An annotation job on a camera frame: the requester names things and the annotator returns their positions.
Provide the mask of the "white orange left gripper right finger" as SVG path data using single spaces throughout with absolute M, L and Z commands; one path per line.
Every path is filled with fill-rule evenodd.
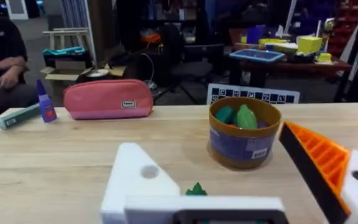
M 313 194 L 326 223 L 358 224 L 358 149 L 284 122 L 279 141 Z

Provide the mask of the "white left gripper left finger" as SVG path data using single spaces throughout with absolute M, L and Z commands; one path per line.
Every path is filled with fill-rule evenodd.
M 125 223 L 128 196 L 177 196 L 178 184 L 134 142 L 119 145 L 109 176 L 100 215 L 102 223 Z

